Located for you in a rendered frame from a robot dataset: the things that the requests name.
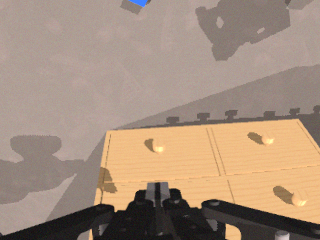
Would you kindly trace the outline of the light wooden chest of drawers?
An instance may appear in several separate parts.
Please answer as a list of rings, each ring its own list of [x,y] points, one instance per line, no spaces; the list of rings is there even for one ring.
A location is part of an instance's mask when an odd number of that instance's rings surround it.
[[[313,146],[317,150],[317,152],[320,154],[319,146],[316,144],[314,139],[311,137],[311,135],[308,133],[308,131],[306,130],[306,128],[303,126],[303,124],[300,122],[299,119],[107,131],[94,205],[102,203],[102,198],[103,198],[102,195],[103,195],[104,186],[147,185],[147,182],[181,183],[181,182],[195,182],[195,181],[208,181],[208,180],[221,180],[221,179],[222,179],[223,184],[224,184],[224,188],[225,188],[225,191],[226,191],[228,202],[234,203],[233,199],[232,199],[232,195],[231,195],[230,189],[229,189],[229,185],[228,185],[228,182],[227,182],[228,179],[255,177],[255,176],[265,176],[265,175],[274,175],[274,174],[282,174],[282,173],[291,173],[291,172],[299,172],[299,171],[320,169],[320,165],[318,165],[318,166],[311,166],[311,167],[294,168],[294,169],[277,170],[277,171],[268,171],[268,172],[259,172],[259,173],[227,175],[227,176],[225,175],[225,172],[224,172],[224,169],[223,169],[223,166],[222,166],[222,162],[221,162],[218,150],[217,150],[217,146],[216,146],[216,143],[215,143],[212,131],[211,131],[211,127],[250,125],[250,124],[264,124],[264,123],[279,123],[279,122],[293,122],[293,121],[296,121],[298,123],[298,125],[301,127],[303,132],[306,134],[308,139],[311,141],[311,143],[313,144]],[[216,165],[217,165],[217,168],[218,168],[219,176],[216,176],[216,177],[204,177],[204,178],[191,178],[191,179],[161,180],[161,181],[104,183],[104,177],[105,177],[105,170],[106,170],[106,164],[107,164],[107,157],[108,157],[111,133],[137,132],[137,131],[154,131],[154,130],[171,130],[171,129],[187,129],[187,128],[203,128],[203,127],[206,127],[206,131],[207,131],[207,134],[208,134],[208,137],[209,137],[209,141],[210,141],[210,144],[211,144],[213,155],[214,155],[214,158],[215,158],[215,161],[216,161]]]

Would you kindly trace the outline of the blue and white eraser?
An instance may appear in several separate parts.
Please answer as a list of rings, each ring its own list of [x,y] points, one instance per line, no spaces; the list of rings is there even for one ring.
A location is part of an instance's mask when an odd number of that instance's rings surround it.
[[[147,0],[129,0],[129,1],[132,1],[132,2],[134,2],[136,4],[139,4],[139,5],[143,6],[143,7],[145,6],[145,4],[147,2]]]

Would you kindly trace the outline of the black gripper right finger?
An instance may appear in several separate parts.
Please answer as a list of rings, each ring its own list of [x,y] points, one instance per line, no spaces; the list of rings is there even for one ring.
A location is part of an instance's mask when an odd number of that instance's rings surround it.
[[[317,223],[218,199],[203,201],[199,209],[190,207],[179,189],[158,182],[159,235],[172,233],[174,240],[228,240],[228,224],[239,229],[241,240],[320,240]]]

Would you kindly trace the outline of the light wooden drawer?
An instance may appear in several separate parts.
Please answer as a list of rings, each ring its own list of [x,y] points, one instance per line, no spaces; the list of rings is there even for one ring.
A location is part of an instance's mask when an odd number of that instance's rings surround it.
[[[227,182],[235,204],[320,224],[320,169]]]
[[[228,202],[224,184],[221,180],[168,183],[169,188],[181,191],[190,207],[201,208],[201,203],[210,199]],[[117,210],[125,210],[130,201],[134,200],[138,190],[146,189],[147,185],[104,186],[102,203],[111,204]],[[239,240],[236,227],[226,224],[226,239]]]
[[[211,131],[226,176],[320,165],[320,154],[296,121]]]
[[[216,176],[206,127],[111,133],[104,183]]]

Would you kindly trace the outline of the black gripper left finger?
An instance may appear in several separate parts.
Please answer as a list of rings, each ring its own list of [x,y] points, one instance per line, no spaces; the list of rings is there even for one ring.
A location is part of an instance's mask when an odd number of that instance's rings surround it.
[[[158,182],[147,182],[146,190],[138,190],[125,210],[115,212],[113,205],[98,204],[0,236],[0,240],[77,240],[90,229],[93,240],[143,240],[144,234],[159,235]]]

